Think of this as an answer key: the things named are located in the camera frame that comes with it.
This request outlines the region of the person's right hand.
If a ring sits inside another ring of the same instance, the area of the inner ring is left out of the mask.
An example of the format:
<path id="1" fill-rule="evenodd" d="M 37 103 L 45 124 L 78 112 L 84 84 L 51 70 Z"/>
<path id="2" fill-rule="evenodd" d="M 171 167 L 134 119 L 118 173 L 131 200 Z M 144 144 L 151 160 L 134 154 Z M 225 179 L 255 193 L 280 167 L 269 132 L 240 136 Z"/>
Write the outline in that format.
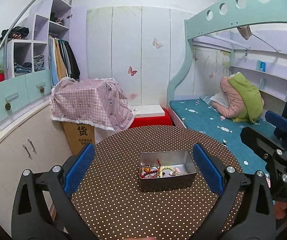
<path id="1" fill-rule="evenodd" d="M 272 200 L 275 201 L 274 213 L 277 220 L 286 216 L 287 202 L 285 202 L 287 189 L 287 174 L 280 172 L 270 172 L 267 178 L 269 191 Z"/>

